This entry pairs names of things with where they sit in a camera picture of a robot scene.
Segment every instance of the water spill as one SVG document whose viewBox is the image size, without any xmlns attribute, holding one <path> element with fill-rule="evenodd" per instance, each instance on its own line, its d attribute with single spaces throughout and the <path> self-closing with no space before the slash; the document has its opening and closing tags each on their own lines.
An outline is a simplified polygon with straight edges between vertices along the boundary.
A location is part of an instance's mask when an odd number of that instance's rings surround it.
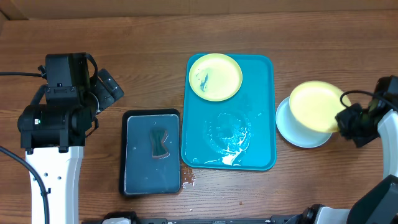
<svg viewBox="0 0 398 224">
<path fill-rule="evenodd" d="M 196 177 L 192 168 L 182 165 L 182 188 L 187 189 L 195 186 Z"/>
<path fill-rule="evenodd" d="M 218 162 L 232 166 L 235 159 L 249 147 L 251 123 L 241 113 L 220 113 L 213 118 L 213 124 L 205 122 L 203 137 L 212 150 L 222 155 Z"/>
</svg>

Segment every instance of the blue plastic tray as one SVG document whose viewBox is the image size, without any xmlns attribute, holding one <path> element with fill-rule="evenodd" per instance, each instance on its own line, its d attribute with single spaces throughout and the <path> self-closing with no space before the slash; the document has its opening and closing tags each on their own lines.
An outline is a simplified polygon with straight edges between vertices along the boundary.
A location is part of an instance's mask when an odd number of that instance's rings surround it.
<svg viewBox="0 0 398 224">
<path fill-rule="evenodd" d="M 276 162 L 274 72 L 263 55 L 228 55 L 242 69 L 237 94 L 206 101 L 189 84 L 196 54 L 187 65 L 182 125 L 183 161 L 191 167 L 269 170 Z"/>
</svg>

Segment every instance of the yellow plastic plate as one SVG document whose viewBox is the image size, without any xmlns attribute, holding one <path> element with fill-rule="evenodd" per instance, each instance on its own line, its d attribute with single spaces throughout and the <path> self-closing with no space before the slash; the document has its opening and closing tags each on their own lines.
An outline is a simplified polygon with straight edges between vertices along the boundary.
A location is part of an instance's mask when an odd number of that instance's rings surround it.
<svg viewBox="0 0 398 224">
<path fill-rule="evenodd" d="M 334 133 L 338 131 L 335 116 L 345 109 L 340 103 L 342 94 L 343 91 L 330 83 L 305 82 L 290 94 L 290 110 L 304 126 L 321 133 Z M 343 102 L 351 105 L 347 96 Z"/>
<path fill-rule="evenodd" d="M 242 70 L 238 63 L 224 54 L 200 57 L 189 71 L 189 84 L 201 98 L 223 101 L 231 98 L 242 85 Z"/>
</svg>

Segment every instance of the black cable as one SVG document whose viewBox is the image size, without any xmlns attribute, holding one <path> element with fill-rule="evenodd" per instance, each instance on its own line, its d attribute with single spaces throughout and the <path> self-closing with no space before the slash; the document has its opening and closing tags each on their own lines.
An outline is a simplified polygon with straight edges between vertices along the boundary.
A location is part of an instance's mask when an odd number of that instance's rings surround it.
<svg viewBox="0 0 398 224">
<path fill-rule="evenodd" d="M 396 105 L 392 104 L 390 101 L 386 100 L 384 97 L 379 96 L 379 95 L 374 94 L 374 93 L 371 93 L 371 92 L 368 92 L 368 91 L 363 91 L 363 90 L 351 90 L 351 91 L 347 91 L 347 92 L 345 92 L 345 93 L 343 93 L 343 94 L 341 95 L 341 97 L 340 97 L 340 102 L 341 102 L 341 104 L 342 104 L 343 106 L 345 106 L 346 108 L 347 108 L 348 106 L 345 105 L 345 104 L 343 103 L 343 97 L 346 96 L 346 95 L 352 94 L 352 93 L 360 93 L 360 94 L 365 94 L 365 95 L 369 95 L 369 96 L 375 97 L 375 98 L 377 98 L 378 100 L 381 100 L 381 101 L 383 101 L 385 104 L 389 105 L 389 106 L 390 106 L 393 110 L 395 110 L 396 112 L 398 112 L 398 107 L 397 107 Z"/>
<path fill-rule="evenodd" d="M 35 177 L 37 183 L 39 184 L 40 191 L 42 192 L 42 197 L 43 197 L 44 223 L 49 224 L 50 223 L 49 200 L 47 198 L 47 190 L 45 189 L 43 180 L 40 177 L 40 175 L 36 172 L 36 170 L 29 163 L 27 163 L 25 160 L 23 160 L 21 157 L 15 155 L 11 151 L 7 150 L 6 148 L 0 146 L 0 152 L 3 152 L 5 155 L 15 159 L 17 162 L 22 164 Z"/>
<path fill-rule="evenodd" d="M 40 88 L 37 90 L 36 94 L 33 96 L 33 99 L 30 102 L 30 105 L 39 105 L 40 101 L 42 100 L 42 98 L 44 96 L 44 92 L 46 89 L 47 89 L 47 84 L 40 86 Z"/>
<path fill-rule="evenodd" d="M 42 78 L 41 74 L 26 73 L 26 72 L 0 72 L 0 75 L 22 75 L 22 76 L 32 76 L 32 77 L 40 77 L 40 78 Z"/>
<path fill-rule="evenodd" d="M 97 63 L 95 62 L 93 56 L 89 53 L 86 53 L 85 57 L 87 58 L 87 60 L 89 60 L 93 64 L 93 66 L 94 66 L 94 75 L 93 76 L 96 79 L 98 79 L 98 66 L 97 66 Z"/>
</svg>

